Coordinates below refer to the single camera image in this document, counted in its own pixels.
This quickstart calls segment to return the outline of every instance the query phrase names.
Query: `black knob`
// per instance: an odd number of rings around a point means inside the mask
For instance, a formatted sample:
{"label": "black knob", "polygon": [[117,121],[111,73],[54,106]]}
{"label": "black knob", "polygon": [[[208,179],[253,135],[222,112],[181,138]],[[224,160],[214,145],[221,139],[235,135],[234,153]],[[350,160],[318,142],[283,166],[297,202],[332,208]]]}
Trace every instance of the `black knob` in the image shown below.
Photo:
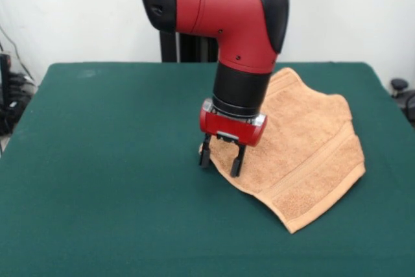
{"label": "black knob", "polygon": [[408,87],[408,82],[400,78],[392,79],[390,83],[393,89],[398,92],[401,92]]}

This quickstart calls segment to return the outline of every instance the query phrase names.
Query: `table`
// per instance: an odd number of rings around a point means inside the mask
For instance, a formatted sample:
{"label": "table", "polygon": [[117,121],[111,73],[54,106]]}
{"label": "table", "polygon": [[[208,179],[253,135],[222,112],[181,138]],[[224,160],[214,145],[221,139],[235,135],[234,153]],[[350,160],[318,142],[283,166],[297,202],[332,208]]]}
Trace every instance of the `table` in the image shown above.
{"label": "table", "polygon": [[363,63],[292,63],[348,100],[364,177],[290,235],[198,166],[214,64],[55,64],[0,160],[0,276],[413,276],[415,132]]}

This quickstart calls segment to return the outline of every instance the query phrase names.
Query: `red robot arm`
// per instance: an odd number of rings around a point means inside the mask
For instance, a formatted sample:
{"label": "red robot arm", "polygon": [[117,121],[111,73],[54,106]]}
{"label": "red robot arm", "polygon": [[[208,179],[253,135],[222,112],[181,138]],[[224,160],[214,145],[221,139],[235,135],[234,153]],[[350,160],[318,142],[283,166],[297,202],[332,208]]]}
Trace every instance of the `red robot arm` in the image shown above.
{"label": "red robot arm", "polygon": [[257,145],[267,123],[260,113],[287,29],[289,0],[143,0],[152,25],[164,32],[216,38],[219,63],[200,112],[206,133],[201,164],[209,163],[212,135],[239,145],[232,175],[238,176],[245,145]]}

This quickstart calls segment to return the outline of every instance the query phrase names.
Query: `towel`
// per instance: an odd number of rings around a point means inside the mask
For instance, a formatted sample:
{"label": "towel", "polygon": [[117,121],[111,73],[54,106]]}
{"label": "towel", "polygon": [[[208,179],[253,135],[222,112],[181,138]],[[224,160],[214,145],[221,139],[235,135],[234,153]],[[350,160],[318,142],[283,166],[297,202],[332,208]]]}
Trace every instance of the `towel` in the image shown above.
{"label": "towel", "polygon": [[365,173],[364,154],[341,95],[312,90],[291,68],[272,76],[261,111],[268,124],[247,147],[241,175],[235,144],[211,140],[211,161],[237,189],[267,205],[290,233],[330,209]]}

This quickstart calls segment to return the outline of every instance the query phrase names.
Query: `green tablecloth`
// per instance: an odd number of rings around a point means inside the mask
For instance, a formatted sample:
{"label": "green tablecloth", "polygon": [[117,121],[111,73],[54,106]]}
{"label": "green tablecloth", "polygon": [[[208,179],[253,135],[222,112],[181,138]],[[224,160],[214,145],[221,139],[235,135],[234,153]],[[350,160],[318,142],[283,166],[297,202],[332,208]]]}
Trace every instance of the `green tablecloth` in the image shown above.
{"label": "green tablecloth", "polygon": [[366,157],[313,224],[199,168],[214,64],[60,64],[0,161],[0,276],[413,276],[413,129],[367,65],[282,66],[347,98]]}

